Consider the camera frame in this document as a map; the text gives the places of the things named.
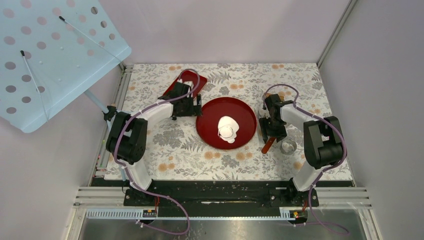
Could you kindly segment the round red tray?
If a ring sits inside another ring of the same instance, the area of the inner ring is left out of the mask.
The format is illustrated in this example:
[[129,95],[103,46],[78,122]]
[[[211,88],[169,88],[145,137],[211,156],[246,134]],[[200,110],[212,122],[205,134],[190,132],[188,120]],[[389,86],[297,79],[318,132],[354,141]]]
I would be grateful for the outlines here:
[[[234,143],[218,136],[218,122],[223,116],[233,118],[239,125]],[[209,146],[220,150],[233,150],[246,145],[255,135],[256,116],[245,102],[233,97],[219,97],[202,107],[202,115],[196,118],[196,131]]]

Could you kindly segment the white dough ball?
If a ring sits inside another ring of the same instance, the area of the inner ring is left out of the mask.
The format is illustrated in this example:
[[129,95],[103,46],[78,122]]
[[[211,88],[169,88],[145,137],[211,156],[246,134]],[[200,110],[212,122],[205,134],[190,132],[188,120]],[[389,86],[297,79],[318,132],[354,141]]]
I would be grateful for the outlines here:
[[223,116],[219,119],[217,130],[218,137],[229,144],[233,144],[236,141],[237,132],[239,131],[240,126],[230,116]]

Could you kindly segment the wooden double-ended rolling pin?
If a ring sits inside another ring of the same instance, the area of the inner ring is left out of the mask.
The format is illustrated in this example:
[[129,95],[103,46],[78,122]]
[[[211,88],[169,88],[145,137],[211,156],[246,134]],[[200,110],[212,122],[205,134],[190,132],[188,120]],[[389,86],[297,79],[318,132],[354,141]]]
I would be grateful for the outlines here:
[[[264,95],[263,95],[263,100],[265,100],[266,98],[268,98],[269,96],[271,96],[271,95],[275,95],[274,93],[265,93]],[[284,95],[284,93],[282,93],[282,94],[276,94],[276,95],[278,95],[278,97],[279,97],[279,100],[281,101],[281,102],[284,102],[285,101],[285,95]]]

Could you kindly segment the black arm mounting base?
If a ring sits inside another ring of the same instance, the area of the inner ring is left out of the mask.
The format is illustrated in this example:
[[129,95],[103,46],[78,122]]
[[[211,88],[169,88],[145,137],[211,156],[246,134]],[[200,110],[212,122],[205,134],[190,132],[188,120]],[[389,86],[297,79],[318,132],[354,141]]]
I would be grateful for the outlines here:
[[253,203],[265,207],[319,206],[316,190],[297,191],[292,180],[153,180],[147,189],[152,195],[130,187],[123,204],[131,207],[170,206],[171,197],[179,203]]

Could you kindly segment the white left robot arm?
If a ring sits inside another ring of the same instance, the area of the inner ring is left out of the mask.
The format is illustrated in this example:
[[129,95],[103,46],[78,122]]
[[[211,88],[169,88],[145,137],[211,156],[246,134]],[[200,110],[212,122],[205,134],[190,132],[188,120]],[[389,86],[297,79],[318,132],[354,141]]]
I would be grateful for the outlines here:
[[155,192],[149,188],[153,179],[142,158],[147,148],[147,132],[162,120],[202,115],[199,88],[176,82],[173,88],[155,103],[135,113],[117,111],[106,141],[106,150],[123,169],[136,199],[144,206],[152,204]]

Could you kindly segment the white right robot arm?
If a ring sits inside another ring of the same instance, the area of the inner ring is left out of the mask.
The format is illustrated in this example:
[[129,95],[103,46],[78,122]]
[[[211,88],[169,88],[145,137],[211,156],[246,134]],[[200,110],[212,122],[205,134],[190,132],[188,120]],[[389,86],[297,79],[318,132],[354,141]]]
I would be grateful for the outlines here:
[[347,149],[337,117],[321,118],[300,109],[292,100],[282,101],[277,94],[264,98],[263,109],[268,117],[258,120],[265,143],[262,153],[267,153],[274,142],[287,137],[286,125],[291,124],[303,132],[306,162],[291,179],[287,201],[293,206],[301,205],[308,191],[323,172],[346,159]]

